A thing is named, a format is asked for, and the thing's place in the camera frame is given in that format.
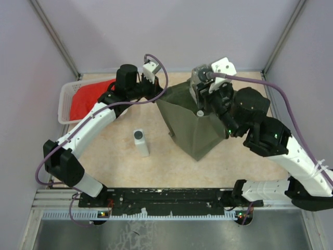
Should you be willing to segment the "clear bottle black cap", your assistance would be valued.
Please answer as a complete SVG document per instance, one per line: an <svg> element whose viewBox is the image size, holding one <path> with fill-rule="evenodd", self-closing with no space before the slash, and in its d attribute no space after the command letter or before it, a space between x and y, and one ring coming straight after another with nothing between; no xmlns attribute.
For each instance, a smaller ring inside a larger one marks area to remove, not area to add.
<svg viewBox="0 0 333 250"><path fill-rule="evenodd" d="M207 73L211 72L212 68L207 64L200 65L191 72L189 92L198 109L206 108L207 99L211 95L209 88L213 83L213 79L207 77Z"/></svg>

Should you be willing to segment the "green canvas bag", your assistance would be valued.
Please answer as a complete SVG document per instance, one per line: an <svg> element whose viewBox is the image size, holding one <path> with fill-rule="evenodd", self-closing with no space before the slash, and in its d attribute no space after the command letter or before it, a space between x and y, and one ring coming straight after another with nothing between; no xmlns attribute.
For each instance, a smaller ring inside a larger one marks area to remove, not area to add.
<svg viewBox="0 0 333 250"><path fill-rule="evenodd" d="M199 161L229 135L225 126L212 113L199 111L189 91L190 81L168 87L156 104L174 143L194 160Z"/></svg>

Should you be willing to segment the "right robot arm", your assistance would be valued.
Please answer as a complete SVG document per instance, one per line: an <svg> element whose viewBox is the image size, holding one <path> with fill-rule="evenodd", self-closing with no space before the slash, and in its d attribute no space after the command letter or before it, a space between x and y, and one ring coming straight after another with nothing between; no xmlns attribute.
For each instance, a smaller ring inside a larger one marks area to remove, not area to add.
<svg viewBox="0 0 333 250"><path fill-rule="evenodd" d="M267 115L269 99L251 87L234 91L230 82L216 90L207 83L190 89L198 107L216 114L229 136L245 136L245 147L289 173L277 181L238 180L232 193L236 205L271 200L290 201L307 211L332 208L332 187L325 180L332 177L332 171L314 164L291 131Z"/></svg>

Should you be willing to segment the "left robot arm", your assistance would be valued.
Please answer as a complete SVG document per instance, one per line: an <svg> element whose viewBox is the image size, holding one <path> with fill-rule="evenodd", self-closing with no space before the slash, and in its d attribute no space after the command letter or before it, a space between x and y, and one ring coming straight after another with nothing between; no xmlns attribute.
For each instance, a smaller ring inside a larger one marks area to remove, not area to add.
<svg viewBox="0 0 333 250"><path fill-rule="evenodd" d="M122 65L116 79L94 104L91 111L66 135L43 146L45 170L65 185L83 192L98 207L107 203L105 186L85 172L79 158L89 143L110 123L119 118L130 106L154 102L163 93L156 76L162 66L153 61L143 65L138 81L137 67Z"/></svg>

